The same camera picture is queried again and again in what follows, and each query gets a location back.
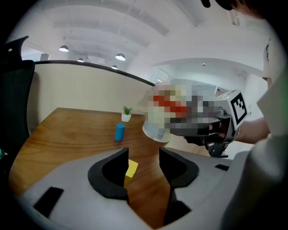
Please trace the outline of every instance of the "table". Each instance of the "table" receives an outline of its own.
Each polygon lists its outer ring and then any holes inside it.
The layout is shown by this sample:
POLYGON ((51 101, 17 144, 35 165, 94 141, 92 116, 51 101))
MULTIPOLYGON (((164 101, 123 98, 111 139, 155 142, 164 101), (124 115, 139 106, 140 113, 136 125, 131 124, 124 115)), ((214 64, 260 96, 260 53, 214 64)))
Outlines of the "table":
POLYGON ((139 163, 133 178, 126 177, 130 207, 152 228, 163 226, 169 184, 159 167, 159 147, 209 155, 206 149, 172 135, 168 144, 148 138, 142 131, 144 115, 133 114, 121 142, 114 139, 120 113, 57 108, 31 134, 21 148, 9 176, 9 186, 20 196, 31 184, 59 165, 97 153, 129 147, 129 159, 139 163))

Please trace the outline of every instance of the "yellow sticky note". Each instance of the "yellow sticky note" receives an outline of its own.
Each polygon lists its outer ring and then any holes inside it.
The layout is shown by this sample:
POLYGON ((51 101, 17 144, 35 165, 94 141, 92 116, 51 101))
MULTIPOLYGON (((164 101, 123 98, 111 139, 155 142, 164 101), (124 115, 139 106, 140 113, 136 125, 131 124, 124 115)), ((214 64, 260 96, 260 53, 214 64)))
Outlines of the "yellow sticky note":
POLYGON ((138 163, 133 160, 128 160, 128 163, 129 163, 129 168, 125 175, 132 178, 136 172, 138 163))

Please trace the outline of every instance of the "beige partition panel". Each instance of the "beige partition panel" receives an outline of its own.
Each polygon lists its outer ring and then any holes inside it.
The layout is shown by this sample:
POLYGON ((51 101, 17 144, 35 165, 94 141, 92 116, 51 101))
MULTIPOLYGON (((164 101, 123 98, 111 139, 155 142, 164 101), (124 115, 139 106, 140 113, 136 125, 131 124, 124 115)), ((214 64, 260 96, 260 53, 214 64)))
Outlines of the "beige partition panel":
POLYGON ((121 112, 133 107, 152 86, 115 72, 73 64, 36 64, 29 93, 27 122, 29 131, 57 107, 121 112))

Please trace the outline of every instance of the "person's arm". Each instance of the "person's arm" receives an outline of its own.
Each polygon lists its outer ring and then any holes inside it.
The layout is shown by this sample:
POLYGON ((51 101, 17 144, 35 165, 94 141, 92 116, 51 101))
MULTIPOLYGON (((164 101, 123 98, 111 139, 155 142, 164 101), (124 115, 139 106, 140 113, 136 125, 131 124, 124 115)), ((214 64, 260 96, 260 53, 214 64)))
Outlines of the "person's arm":
POLYGON ((256 144, 258 141, 267 138, 269 133, 270 130, 264 117, 254 121, 244 121, 235 141, 256 144))

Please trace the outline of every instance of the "blue object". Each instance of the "blue object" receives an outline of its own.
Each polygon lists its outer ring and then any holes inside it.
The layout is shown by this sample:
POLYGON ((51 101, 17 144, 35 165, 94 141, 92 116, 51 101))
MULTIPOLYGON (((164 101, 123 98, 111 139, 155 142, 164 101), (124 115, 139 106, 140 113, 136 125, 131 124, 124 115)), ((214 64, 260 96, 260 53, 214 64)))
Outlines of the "blue object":
POLYGON ((124 136, 124 130, 125 130, 125 125, 118 123, 116 125, 116 131, 115 131, 115 140, 116 141, 122 141, 123 136, 124 136))

